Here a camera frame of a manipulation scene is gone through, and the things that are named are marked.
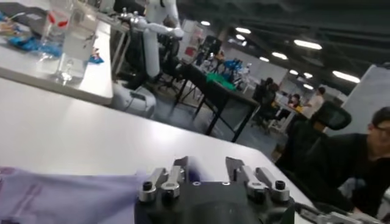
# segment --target water bottle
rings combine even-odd
[[[78,82],[83,79],[93,51],[97,27],[96,12],[84,3],[75,2],[57,69],[63,81]]]
[[[50,9],[41,38],[39,53],[43,59],[59,58],[65,40],[65,32],[76,0],[50,0]]]

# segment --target black hair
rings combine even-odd
[[[324,95],[324,93],[326,92],[324,87],[318,88],[318,91],[319,91],[319,93],[321,93],[321,95]]]
[[[266,86],[268,86],[270,84],[273,84],[273,82],[274,82],[274,80],[272,78],[268,77],[265,84],[266,84]]]
[[[293,97],[297,98],[298,100],[300,99],[300,95],[295,93],[294,95],[292,95]]]
[[[390,107],[383,107],[377,112],[375,112],[372,117],[371,123],[377,127],[380,123],[384,121],[390,121]]]

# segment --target eyeglasses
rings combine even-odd
[[[375,126],[375,128],[381,131],[383,137],[390,138],[390,127],[383,128]]]

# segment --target ceiling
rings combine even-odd
[[[220,32],[228,27],[251,30],[240,47],[270,63],[294,69],[308,81],[349,94],[355,83],[332,71],[362,77],[371,64],[390,61],[390,1],[388,0],[177,0],[181,16],[209,21]],[[299,47],[294,40],[319,43],[321,50]],[[288,60],[273,57],[281,52]]]

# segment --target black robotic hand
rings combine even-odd
[[[294,200],[266,169],[226,159],[230,181],[200,182],[188,158],[155,169],[135,206],[136,224],[293,224]]]

